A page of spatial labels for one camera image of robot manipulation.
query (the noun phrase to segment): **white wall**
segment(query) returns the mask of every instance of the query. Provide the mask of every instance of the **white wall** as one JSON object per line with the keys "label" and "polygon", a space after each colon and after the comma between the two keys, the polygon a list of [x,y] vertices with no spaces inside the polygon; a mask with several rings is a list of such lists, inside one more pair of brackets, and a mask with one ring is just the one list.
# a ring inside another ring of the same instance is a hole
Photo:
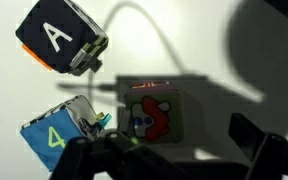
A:
{"label": "white wall", "polygon": [[[90,95],[86,88],[64,90],[57,84],[88,85],[91,72],[81,77],[48,72],[20,48],[15,36],[16,25],[35,2],[0,0],[0,179],[47,179],[46,168],[19,135],[19,127],[74,95]],[[121,1],[76,2],[102,26],[111,9]],[[251,99],[259,99],[260,93],[243,86],[228,69],[225,36],[229,21],[242,0],[132,2],[142,6],[157,22],[185,70],[206,74]],[[180,74],[154,29],[135,10],[121,10],[107,34],[110,45],[101,56],[104,65],[94,75],[94,84],[114,82],[118,74]],[[111,113],[114,119],[109,126],[116,127],[114,94],[103,94],[98,90],[91,94],[90,101],[95,110]]]}

